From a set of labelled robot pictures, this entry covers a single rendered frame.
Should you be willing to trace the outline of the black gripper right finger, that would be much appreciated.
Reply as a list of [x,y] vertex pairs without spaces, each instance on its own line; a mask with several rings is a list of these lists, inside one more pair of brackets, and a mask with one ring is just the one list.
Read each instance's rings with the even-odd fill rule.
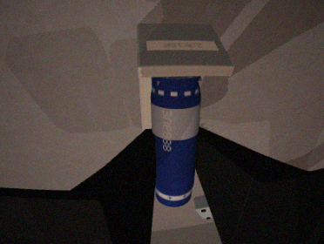
[[222,244],[316,244],[324,168],[304,171],[199,127],[194,168]]

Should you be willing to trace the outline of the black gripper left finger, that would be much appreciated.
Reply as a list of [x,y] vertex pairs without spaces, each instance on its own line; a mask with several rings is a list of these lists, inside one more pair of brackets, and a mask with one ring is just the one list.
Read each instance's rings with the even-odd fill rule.
[[71,190],[0,186],[0,244],[151,244],[155,135],[144,129]]

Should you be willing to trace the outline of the blue and white battery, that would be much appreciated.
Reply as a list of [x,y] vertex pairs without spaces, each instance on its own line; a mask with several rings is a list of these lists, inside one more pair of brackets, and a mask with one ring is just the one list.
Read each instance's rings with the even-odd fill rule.
[[200,123],[199,79],[152,78],[155,196],[166,207],[185,206],[191,199]]

